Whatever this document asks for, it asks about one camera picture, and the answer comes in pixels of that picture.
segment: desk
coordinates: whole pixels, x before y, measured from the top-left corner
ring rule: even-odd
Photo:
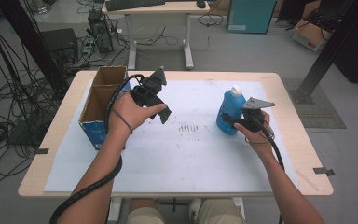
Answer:
[[[190,15],[194,13],[206,14],[209,12],[209,6],[205,3],[206,8],[198,8],[196,2],[166,2],[165,5],[153,7],[138,7],[126,10],[107,11],[106,6],[103,4],[103,14],[115,15],[124,14],[127,30],[130,40],[130,56],[128,69],[135,69],[136,59],[136,41],[132,37],[132,26],[135,20],[150,26],[158,25],[162,22],[165,24],[172,22],[181,22],[186,26],[186,37],[184,39],[184,51],[186,57],[186,67],[191,69],[194,67],[193,59],[191,57],[190,49]]]
[[[129,75],[144,74],[149,76],[150,71],[130,71]],[[166,78],[170,80],[232,80],[232,81],[257,81],[263,85],[267,97],[276,106],[271,110],[275,116],[277,126],[285,144],[288,156],[296,172],[296,178],[300,191],[304,195],[330,195],[332,186],[326,175],[316,175],[313,168],[322,167],[318,156],[310,142],[305,129],[292,105],[292,102],[277,74],[272,73],[233,73],[233,72],[173,72],[166,71]],[[20,196],[26,197],[68,197],[70,192],[45,192],[48,175],[54,161],[57,148],[60,145],[68,125],[75,113],[81,97],[88,85],[94,78],[96,71],[82,71],[77,73],[71,87],[62,101],[62,105],[52,121],[50,128],[42,142],[41,148],[49,148],[48,154],[35,155],[20,188]],[[201,194],[198,196],[217,196]],[[243,197],[249,194],[221,196]]]

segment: blue plastic bottle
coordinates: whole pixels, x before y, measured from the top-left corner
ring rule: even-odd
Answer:
[[[225,98],[222,105],[220,106],[219,113],[217,114],[216,124],[224,133],[233,135],[238,130],[232,128],[227,122],[222,119],[222,114],[227,113],[233,119],[241,118],[242,105],[245,104],[246,100],[242,95],[242,90],[239,86],[234,85],[230,91],[225,92]]]

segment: person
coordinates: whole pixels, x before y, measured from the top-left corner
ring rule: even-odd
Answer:
[[[118,98],[109,117],[109,132],[103,146],[97,153],[89,169],[80,179],[72,194],[105,177],[115,169],[122,148],[132,130],[145,120],[166,107],[165,104],[140,107],[133,102],[128,92]],[[263,112],[266,123],[269,114]],[[276,161],[270,143],[262,133],[252,133],[236,123],[237,128],[249,140],[255,153],[266,168],[276,202],[284,223],[324,223],[322,217],[311,203],[301,194]],[[58,219],[58,223],[105,223],[110,204],[110,195],[114,180],[92,191],[84,198],[67,208]],[[230,199],[204,199],[198,204],[197,223],[243,223]],[[128,223],[164,223],[152,199],[131,199]]]

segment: white paper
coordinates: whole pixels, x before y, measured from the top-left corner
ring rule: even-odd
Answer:
[[[156,116],[134,131],[122,152],[123,167],[115,178],[113,191],[271,193],[264,166],[244,136],[227,135],[215,124],[224,92],[233,85],[242,88],[246,99],[269,100],[260,82],[168,81],[158,97],[172,113],[165,124]],[[58,148],[45,191],[71,192],[97,153],[78,124],[87,95],[88,91]],[[270,109],[265,110],[270,114],[286,173],[298,187],[275,118]]]

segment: forearm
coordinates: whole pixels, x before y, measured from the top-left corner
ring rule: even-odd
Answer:
[[[128,136],[128,133],[122,131],[112,131],[106,136],[102,148],[72,194],[104,178],[115,169]],[[113,180],[74,203],[60,216],[59,223],[104,223],[112,186]]]
[[[284,223],[324,223],[312,204],[301,194],[272,156],[261,157]]]

